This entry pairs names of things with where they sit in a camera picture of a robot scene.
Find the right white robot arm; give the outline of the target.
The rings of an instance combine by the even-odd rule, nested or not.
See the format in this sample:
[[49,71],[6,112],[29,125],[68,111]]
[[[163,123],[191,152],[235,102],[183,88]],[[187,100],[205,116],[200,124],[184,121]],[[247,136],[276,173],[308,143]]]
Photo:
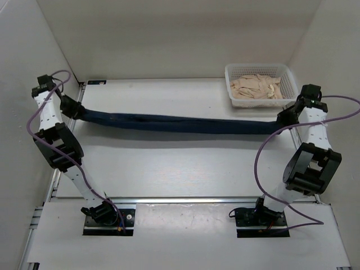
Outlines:
[[339,167],[342,157],[328,141],[323,125],[328,109],[321,97],[320,86],[304,85],[294,105],[277,115],[277,122],[283,127],[307,122],[320,124],[304,128],[304,142],[288,162],[282,182],[256,202],[253,220],[257,224],[276,221],[286,205],[297,199],[322,194]]

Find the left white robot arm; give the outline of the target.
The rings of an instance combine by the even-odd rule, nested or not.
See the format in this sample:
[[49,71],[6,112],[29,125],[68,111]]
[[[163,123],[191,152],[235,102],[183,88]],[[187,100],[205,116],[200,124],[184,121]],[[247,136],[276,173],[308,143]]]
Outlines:
[[55,80],[50,75],[38,77],[39,86],[31,90],[31,97],[38,106],[35,114],[40,117],[40,126],[36,133],[32,132],[31,117],[26,128],[50,167],[64,173],[87,202],[81,212],[98,224],[121,224],[117,207],[87,176],[82,164],[83,149],[62,119],[60,105],[64,96]]

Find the dark blue denim trousers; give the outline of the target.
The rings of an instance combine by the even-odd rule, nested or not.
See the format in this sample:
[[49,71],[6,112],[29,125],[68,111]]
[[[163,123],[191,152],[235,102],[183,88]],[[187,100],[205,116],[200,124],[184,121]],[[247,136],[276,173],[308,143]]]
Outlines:
[[85,109],[78,114],[82,121],[113,128],[139,131],[268,135],[284,126],[277,121],[188,118],[167,115],[108,113]]

